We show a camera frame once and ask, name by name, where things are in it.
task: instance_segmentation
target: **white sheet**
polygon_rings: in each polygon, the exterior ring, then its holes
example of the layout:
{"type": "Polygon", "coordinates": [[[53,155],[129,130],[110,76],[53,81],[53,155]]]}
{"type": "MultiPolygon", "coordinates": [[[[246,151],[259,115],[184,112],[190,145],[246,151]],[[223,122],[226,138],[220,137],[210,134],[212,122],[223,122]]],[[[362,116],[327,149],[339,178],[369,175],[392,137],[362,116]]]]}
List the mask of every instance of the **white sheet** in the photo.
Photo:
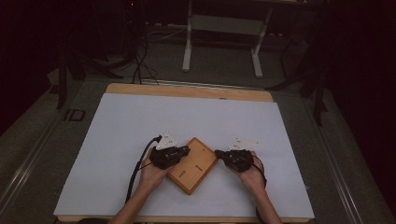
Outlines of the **white sheet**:
{"type": "MultiPolygon", "coordinates": [[[[314,217],[276,103],[104,94],[54,215],[114,216],[146,144],[169,132],[179,146],[193,137],[227,150],[235,137],[257,140],[267,191],[281,217],[314,217]]],[[[140,216],[255,217],[253,199],[219,161],[192,195],[170,179],[140,216]]]]}

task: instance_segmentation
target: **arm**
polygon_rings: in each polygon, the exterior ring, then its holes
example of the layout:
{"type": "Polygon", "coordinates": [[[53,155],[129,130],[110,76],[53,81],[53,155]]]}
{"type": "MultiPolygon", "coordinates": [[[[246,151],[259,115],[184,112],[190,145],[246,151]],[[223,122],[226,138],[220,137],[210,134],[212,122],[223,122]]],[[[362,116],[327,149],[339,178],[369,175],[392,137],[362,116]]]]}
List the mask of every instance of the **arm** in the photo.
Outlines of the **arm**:
{"type": "MultiPolygon", "coordinates": [[[[256,153],[251,152],[251,154],[254,158],[254,164],[263,170],[262,164],[256,158],[256,153]]],[[[241,179],[242,184],[253,195],[262,220],[267,224],[282,223],[265,190],[262,174],[253,166],[243,173],[231,171],[241,179]]]]}
{"type": "MultiPolygon", "coordinates": [[[[142,167],[150,164],[149,156],[142,163],[142,167]]],[[[141,170],[139,185],[131,199],[121,208],[121,210],[110,220],[108,224],[130,224],[133,223],[145,204],[149,195],[158,188],[163,179],[172,170],[169,167],[162,170],[154,165],[148,165],[141,170]]]]}

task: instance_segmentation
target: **handheld controller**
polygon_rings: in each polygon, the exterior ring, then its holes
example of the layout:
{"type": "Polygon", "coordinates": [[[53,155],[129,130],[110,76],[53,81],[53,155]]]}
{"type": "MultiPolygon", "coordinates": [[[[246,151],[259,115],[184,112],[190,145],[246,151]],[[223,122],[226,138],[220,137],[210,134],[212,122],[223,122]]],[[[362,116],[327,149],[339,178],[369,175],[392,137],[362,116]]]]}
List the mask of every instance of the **handheld controller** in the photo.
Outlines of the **handheld controller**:
{"type": "Polygon", "coordinates": [[[166,168],[178,164],[182,157],[189,155],[189,152],[190,148],[187,146],[169,147],[164,149],[157,149],[154,147],[151,150],[149,159],[155,166],[165,170],[166,168]]]}
{"type": "Polygon", "coordinates": [[[224,164],[238,173],[245,172],[254,164],[249,150],[215,150],[216,156],[224,161],[224,164]]]}

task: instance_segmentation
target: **wooden board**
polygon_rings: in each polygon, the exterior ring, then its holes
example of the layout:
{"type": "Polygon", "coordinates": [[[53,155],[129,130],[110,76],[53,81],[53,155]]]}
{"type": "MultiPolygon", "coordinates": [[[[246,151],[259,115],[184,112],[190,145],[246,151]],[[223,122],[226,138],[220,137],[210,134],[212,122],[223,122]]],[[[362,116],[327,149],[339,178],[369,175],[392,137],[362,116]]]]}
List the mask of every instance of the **wooden board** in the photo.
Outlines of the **wooden board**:
{"type": "Polygon", "coordinates": [[[215,152],[198,138],[187,144],[190,153],[183,158],[168,176],[187,194],[191,195],[218,161],[215,152]]]}

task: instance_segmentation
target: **hand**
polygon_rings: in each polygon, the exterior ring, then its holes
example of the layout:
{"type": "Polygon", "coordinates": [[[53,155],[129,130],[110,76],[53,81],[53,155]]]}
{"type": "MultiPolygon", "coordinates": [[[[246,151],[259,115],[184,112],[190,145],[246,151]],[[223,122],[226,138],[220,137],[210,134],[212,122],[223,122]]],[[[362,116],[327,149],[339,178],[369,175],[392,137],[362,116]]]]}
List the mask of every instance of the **hand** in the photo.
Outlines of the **hand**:
{"type": "Polygon", "coordinates": [[[173,169],[173,166],[171,166],[166,170],[162,170],[151,164],[151,160],[149,159],[151,150],[142,162],[141,167],[146,165],[147,166],[142,168],[141,170],[142,173],[140,174],[140,182],[138,186],[139,188],[146,189],[149,192],[152,192],[156,188],[158,188],[163,182],[163,179],[166,177],[166,175],[173,169]]]}
{"type": "MultiPolygon", "coordinates": [[[[262,163],[257,159],[256,152],[251,151],[251,155],[253,156],[254,164],[263,171],[264,167],[262,166],[262,163]]],[[[243,173],[238,173],[231,168],[229,169],[241,179],[242,184],[250,192],[265,189],[262,174],[255,167],[251,166],[250,169],[246,170],[243,173]]]]}

